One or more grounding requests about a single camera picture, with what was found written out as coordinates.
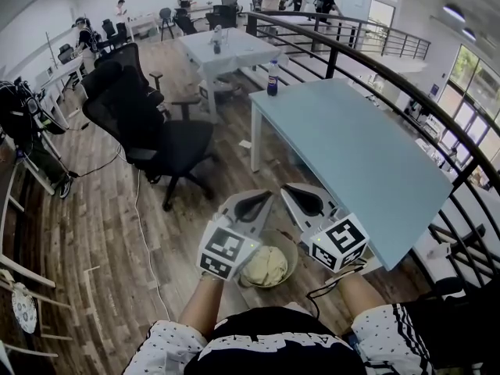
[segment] sneaker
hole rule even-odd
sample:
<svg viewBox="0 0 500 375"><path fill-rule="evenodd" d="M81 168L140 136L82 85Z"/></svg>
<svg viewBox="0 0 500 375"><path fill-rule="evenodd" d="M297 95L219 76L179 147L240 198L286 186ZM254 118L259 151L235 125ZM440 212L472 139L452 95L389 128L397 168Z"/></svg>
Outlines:
<svg viewBox="0 0 500 375"><path fill-rule="evenodd" d="M71 189L71 184L73 183L73 178L66 175L66 179L61 184L61 190L59 191L59 197L64 199L68 196Z"/></svg>

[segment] bowl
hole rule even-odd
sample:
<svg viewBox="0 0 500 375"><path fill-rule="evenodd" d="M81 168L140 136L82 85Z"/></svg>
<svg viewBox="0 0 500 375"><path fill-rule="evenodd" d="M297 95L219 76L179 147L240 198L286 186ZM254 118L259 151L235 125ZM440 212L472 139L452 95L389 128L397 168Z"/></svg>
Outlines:
<svg viewBox="0 0 500 375"><path fill-rule="evenodd" d="M263 246L277 247L281 250L281 252L284 255L284 258L287 259L287 264L288 264L287 272L285 273L283 279L280 280L277 284L269 286L263 286L261 284L253 284L252 282L249 282L242 273L240 273L240 283L246 288L255 286L256 288L271 289L285 282L286 279L288 279L290 275L293 274L295 268L297 268L298 249L297 245L293 241L283 236L277 230L264 230L260 234L260 241L262 242Z"/></svg>

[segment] office chair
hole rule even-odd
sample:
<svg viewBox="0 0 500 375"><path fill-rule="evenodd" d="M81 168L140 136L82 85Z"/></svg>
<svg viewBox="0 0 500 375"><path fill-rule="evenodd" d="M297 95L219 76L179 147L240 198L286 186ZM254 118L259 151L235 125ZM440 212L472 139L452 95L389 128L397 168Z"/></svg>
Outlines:
<svg viewBox="0 0 500 375"><path fill-rule="evenodd" d="M111 48L111 46L113 46L113 48L118 48L127 41L127 35L120 32L117 33L110 20L102 21L102 29L105 31L109 42L108 44L105 44L106 47Z"/></svg>
<svg viewBox="0 0 500 375"><path fill-rule="evenodd" d="M173 21L182 30L184 35L198 33L195 25L191 22L188 16L176 16L173 18Z"/></svg>
<svg viewBox="0 0 500 375"><path fill-rule="evenodd" d="M235 28L236 17L237 17L237 7L234 5L215 5L213 6L213 14L221 16L223 20L220 20L220 25L223 28Z"/></svg>
<svg viewBox="0 0 500 375"><path fill-rule="evenodd" d="M100 65L107 61L116 61L123 67L132 66L133 68L135 68L141 79L142 87L144 88L144 91L151 103L155 107L158 107L163 103L165 97L159 90L159 79L163 75L158 72L150 73L149 75L155 79L156 88L149 86L149 82L142 72L141 61L139 60L139 48L137 44L129 43L128 45L123 45L120 48L116 48L109 54L101 56L100 58L95 60L95 68L97 69L98 67L100 67ZM164 113L167 117L170 117L170 113L168 112L168 110L164 109L161 110L161 112Z"/></svg>
<svg viewBox="0 0 500 375"><path fill-rule="evenodd" d="M205 121L164 121L146 95L141 76L132 66L104 62L84 82L88 100L84 115L111 134L123 147L127 162L144 170L149 182L161 176L172 177L163 201L171 209L170 199L180 178L197 184L208 199L213 191L191 171L201 161L216 157L208 154L213 125ZM190 104L185 99L174 104Z"/></svg>
<svg viewBox="0 0 500 375"><path fill-rule="evenodd" d="M74 52L74 48L72 48L70 45L65 44L62 45L59 48L59 55L57 56L58 60L64 65L69 63L70 61L73 60L71 57L71 54ZM71 89L75 90L75 87L78 85L80 80L78 79L78 75L76 72L70 73L70 83L71 83Z"/></svg>
<svg viewBox="0 0 500 375"><path fill-rule="evenodd" d="M172 39L174 39L175 37L173 37L172 28L170 27L170 24L169 24L169 22L172 21L172 10L171 9L161 9L159 11L159 17L162 19L162 41L163 41L163 29L165 28L165 24L169 28L170 36L172 36Z"/></svg>

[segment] dough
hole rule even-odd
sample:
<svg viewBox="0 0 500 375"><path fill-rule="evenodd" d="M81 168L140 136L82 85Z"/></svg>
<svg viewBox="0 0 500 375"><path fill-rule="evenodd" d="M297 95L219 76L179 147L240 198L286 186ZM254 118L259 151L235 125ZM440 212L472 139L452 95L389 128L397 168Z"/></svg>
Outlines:
<svg viewBox="0 0 500 375"><path fill-rule="evenodd" d="M262 246L241 273L251 284L273 286L283 279L287 270L287 259L279 248Z"/></svg>

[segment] light blue table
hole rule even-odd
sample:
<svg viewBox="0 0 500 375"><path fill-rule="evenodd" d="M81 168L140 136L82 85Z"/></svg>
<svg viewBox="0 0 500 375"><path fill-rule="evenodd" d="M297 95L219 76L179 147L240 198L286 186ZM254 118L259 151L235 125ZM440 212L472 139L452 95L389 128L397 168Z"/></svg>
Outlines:
<svg viewBox="0 0 500 375"><path fill-rule="evenodd" d="M385 268L394 268L452 191L446 176L397 123L343 80L250 98L252 170L259 170L264 115L337 202L357 215Z"/></svg>

